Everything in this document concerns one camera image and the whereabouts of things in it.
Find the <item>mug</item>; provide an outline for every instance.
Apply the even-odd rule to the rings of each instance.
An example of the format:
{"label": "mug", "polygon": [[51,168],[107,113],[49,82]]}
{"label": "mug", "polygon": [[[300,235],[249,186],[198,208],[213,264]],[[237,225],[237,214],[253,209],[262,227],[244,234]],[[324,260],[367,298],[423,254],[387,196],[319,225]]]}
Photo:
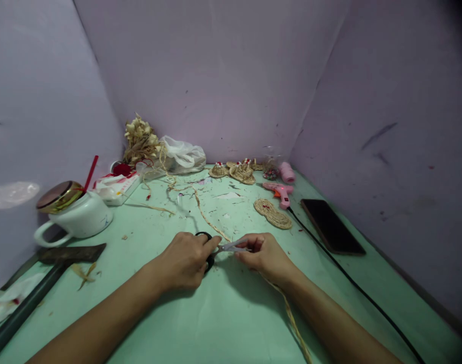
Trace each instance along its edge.
{"label": "mug", "polygon": [[[88,191],[65,210],[58,214],[49,214],[49,220],[35,231],[34,239],[45,248],[54,248],[71,238],[89,238],[100,233],[113,220],[113,212],[100,196]],[[67,234],[62,239],[49,243],[42,235],[54,224],[62,227]]]}

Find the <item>hammer handle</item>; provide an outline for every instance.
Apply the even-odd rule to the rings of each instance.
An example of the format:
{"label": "hammer handle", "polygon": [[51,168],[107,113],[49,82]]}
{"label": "hammer handle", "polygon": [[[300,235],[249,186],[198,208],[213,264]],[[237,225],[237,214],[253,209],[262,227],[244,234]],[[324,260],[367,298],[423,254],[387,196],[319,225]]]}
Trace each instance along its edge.
{"label": "hammer handle", "polygon": [[42,281],[20,303],[14,313],[0,326],[0,352],[63,275],[68,266],[68,263],[56,263]]}

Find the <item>red straw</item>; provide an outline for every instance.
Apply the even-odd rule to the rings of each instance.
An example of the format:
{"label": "red straw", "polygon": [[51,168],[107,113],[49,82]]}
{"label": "red straw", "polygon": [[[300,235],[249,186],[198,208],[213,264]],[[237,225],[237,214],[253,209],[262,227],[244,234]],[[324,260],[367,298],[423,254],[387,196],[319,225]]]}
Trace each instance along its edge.
{"label": "red straw", "polygon": [[91,177],[93,177],[93,172],[95,171],[96,162],[98,162],[98,156],[95,156],[93,159],[93,164],[91,165],[91,169],[89,170],[88,179],[86,180],[86,184],[84,185],[83,192],[88,190],[89,183],[91,182]]}

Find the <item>scissor blade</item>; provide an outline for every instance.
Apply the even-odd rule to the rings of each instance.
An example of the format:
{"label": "scissor blade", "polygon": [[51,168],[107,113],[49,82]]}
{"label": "scissor blade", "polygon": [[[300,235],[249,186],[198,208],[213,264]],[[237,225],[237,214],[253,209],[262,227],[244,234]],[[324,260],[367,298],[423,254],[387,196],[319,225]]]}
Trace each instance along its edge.
{"label": "scissor blade", "polygon": [[224,244],[222,246],[222,249],[223,251],[241,251],[241,250],[230,250],[230,248],[233,248],[235,247],[236,245],[239,245],[241,243],[244,243],[245,241],[247,241],[248,239],[239,239],[239,240],[236,240],[235,242],[231,242],[231,243],[227,243],[227,244]]}

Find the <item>smartphone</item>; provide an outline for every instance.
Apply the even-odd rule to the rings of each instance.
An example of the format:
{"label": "smartphone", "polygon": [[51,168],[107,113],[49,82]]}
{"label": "smartphone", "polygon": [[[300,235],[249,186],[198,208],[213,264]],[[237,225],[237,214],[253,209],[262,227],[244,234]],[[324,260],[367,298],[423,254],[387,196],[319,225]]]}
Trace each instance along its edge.
{"label": "smartphone", "polygon": [[326,248],[334,254],[365,255],[365,250],[324,200],[302,200],[302,207]]}

